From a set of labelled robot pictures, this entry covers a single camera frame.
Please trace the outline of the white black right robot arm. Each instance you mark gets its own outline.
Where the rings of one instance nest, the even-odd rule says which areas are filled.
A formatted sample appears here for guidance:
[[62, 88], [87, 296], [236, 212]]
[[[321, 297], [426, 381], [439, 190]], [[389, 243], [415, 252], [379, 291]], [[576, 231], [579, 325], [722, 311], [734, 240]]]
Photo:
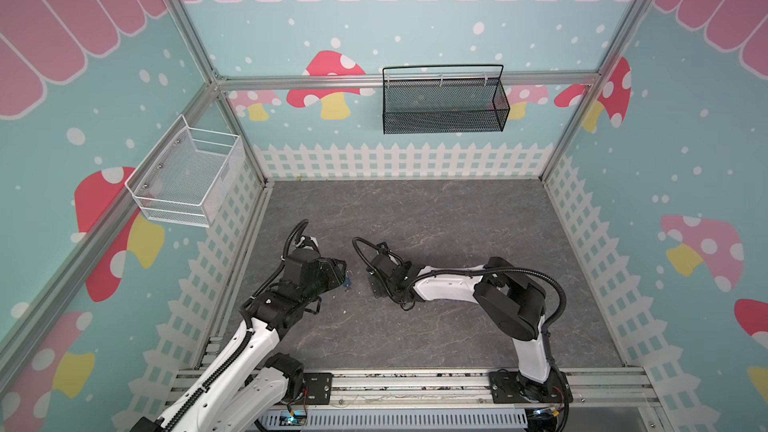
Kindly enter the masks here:
[[469, 268], [440, 268], [414, 264], [387, 243], [353, 239], [353, 248], [366, 266], [371, 287], [402, 310], [432, 301], [460, 301], [482, 308], [495, 326], [513, 340], [518, 359], [514, 382], [529, 402], [572, 401], [570, 386], [551, 352], [550, 327], [565, 312], [567, 296], [551, 276], [492, 257]]

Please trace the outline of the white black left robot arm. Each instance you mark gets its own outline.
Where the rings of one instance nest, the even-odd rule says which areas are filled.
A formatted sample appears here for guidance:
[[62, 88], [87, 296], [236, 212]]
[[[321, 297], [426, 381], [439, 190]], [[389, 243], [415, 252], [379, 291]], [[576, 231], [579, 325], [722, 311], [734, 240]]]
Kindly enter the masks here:
[[240, 307], [241, 323], [212, 364], [170, 407], [134, 431], [244, 431], [303, 388], [303, 364], [269, 354], [321, 296], [344, 284], [347, 264], [314, 244], [285, 252], [278, 269]]

